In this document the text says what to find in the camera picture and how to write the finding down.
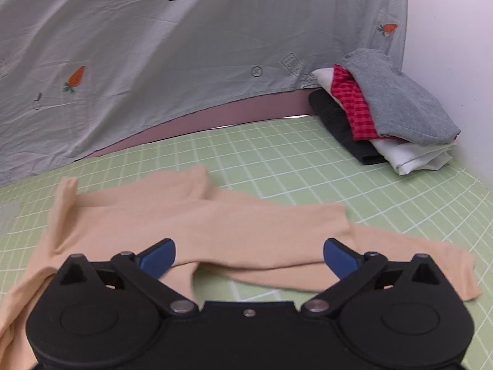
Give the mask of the beige long sleeve garment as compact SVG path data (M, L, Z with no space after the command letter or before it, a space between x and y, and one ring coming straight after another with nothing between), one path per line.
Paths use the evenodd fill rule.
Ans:
M128 185L81 194L60 180L48 225L20 282L1 307L1 366L30 369L35 357L27 317L65 259L82 253L106 261L170 238L176 261L163 282L191 297L200 264L240 282L323 291L336 281L323 261L326 239L392 261L430 255L461 299L480 296L474 256L447 241L430 241L349 221L341 204L279 205L214 185L206 168L156 171Z

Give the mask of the folded black garment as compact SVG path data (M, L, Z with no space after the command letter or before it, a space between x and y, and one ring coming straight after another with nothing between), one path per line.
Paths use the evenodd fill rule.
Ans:
M323 88L308 96L309 105L325 129L362 165L377 165L387 160L367 140L355 140L345 111Z

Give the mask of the grey carrot print sheet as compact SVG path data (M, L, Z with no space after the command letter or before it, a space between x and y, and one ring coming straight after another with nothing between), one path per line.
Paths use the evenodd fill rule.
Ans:
M1 183L203 109L401 63L407 0L1 0Z

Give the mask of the green grid cutting mat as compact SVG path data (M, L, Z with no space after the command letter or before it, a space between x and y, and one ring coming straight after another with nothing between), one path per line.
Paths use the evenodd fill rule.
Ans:
M348 218L449 241L475 255L481 296L468 303L475 335L469 369L492 366L492 193L463 165L399 176L361 165L309 116L222 127L82 159L1 189L1 292L18 283L47 224L64 176L98 191L152 171L208 168L217 185L282 204L343 202Z

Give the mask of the folded grey garment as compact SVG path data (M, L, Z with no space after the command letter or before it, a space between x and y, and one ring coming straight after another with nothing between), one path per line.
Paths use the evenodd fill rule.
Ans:
M460 134L439 99L383 52L358 48L344 57L342 66L361 89L378 135L417 145L448 145Z

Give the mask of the folded white garment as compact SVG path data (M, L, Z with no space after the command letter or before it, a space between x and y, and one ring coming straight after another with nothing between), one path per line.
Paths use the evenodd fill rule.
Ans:
M333 67L320 68L312 72L319 85L330 95ZM341 103L337 99L335 101L342 108ZM367 141L389 162L398 175L408 175L414 171L439 170L451 161L450 151L456 145L455 142L452 142L448 145L423 146L399 138Z

